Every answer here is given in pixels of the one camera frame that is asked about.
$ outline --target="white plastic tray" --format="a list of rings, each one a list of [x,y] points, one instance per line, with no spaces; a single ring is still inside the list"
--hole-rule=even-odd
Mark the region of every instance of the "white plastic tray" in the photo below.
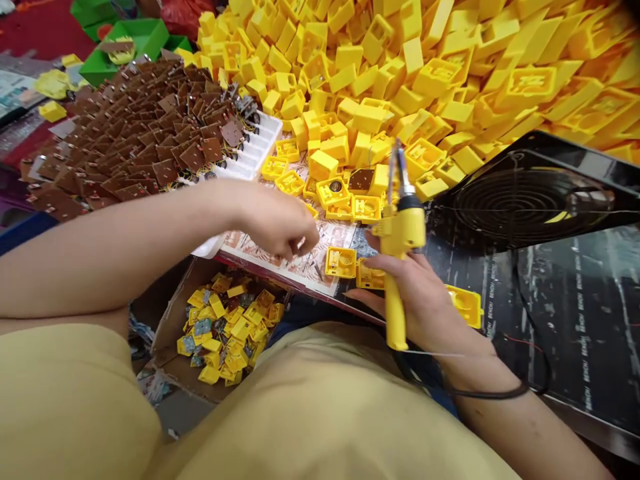
[[[219,178],[236,178],[254,181],[260,176],[262,164],[275,150],[275,142],[282,134],[282,120],[257,112],[260,115],[258,127],[260,134],[245,132],[248,141],[244,142],[244,150],[237,150],[238,160],[227,160],[227,168],[216,168],[215,174]],[[191,254],[196,257],[210,259],[218,253],[225,242],[226,234],[210,238]]]

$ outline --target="fan grill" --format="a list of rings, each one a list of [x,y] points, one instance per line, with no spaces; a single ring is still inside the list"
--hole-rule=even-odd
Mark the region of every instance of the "fan grill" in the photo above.
[[[613,204],[613,193],[595,181],[534,167],[478,177],[456,192],[454,210],[470,228],[518,247],[590,231]]]

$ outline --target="blue fabric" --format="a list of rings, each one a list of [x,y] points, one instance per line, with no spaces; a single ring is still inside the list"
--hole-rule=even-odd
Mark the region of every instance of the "blue fabric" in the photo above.
[[[289,332],[326,320],[370,328],[378,332],[382,337],[385,336],[384,328],[362,320],[338,307],[312,299],[306,295],[294,295],[289,304],[289,309],[285,312],[282,320],[275,326],[273,334],[267,343],[267,348],[270,348]],[[418,378],[420,378],[424,386],[426,386],[427,390],[429,390],[431,397],[450,412],[450,414],[458,418],[453,400],[444,390],[440,365],[438,365],[438,362],[436,362],[432,356],[404,353],[401,354],[397,362],[398,361],[404,362],[411,368]]]

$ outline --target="green plastic tray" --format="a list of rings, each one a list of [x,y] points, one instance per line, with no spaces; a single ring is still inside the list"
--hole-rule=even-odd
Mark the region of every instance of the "green plastic tray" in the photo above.
[[[163,47],[165,50],[174,51],[176,48],[182,48],[182,50],[190,51],[193,53],[189,39],[182,35],[170,35],[169,40]]]
[[[105,40],[116,40],[119,37],[133,39],[136,57],[146,53],[151,60],[156,60],[160,49],[169,39],[169,32],[162,20],[125,20],[116,23]],[[96,48],[80,69],[80,75],[94,87],[98,87],[105,80],[111,80],[118,68],[119,65],[112,64],[106,53]]]
[[[100,42],[100,38],[98,37],[98,30],[100,30],[100,27],[107,23],[110,25],[115,25],[119,21],[120,17],[114,16],[108,19],[100,20],[98,23],[94,23],[93,25],[89,25],[88,27],[82,27],[82,30],[84,30],[85,33],[90,36],[91,40],[98,43]]]
[[[74,0],[71,4],[71,14],[81,27],[90,27],[106,19],[117,17],[117,14],[109,0],[87,2],[87,0]]]

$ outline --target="pile of yellow plastic parts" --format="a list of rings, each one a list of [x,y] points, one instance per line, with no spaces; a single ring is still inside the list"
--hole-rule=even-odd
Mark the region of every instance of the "pile of yellow plastic parts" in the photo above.
[[[398,137],[426,201],[532,129],[640,164],[620,1],[230,0],[200,26],[201,51],[177,52],[258,97],[298,152],[337,161],[320,156],[317,181],[384,165]]]

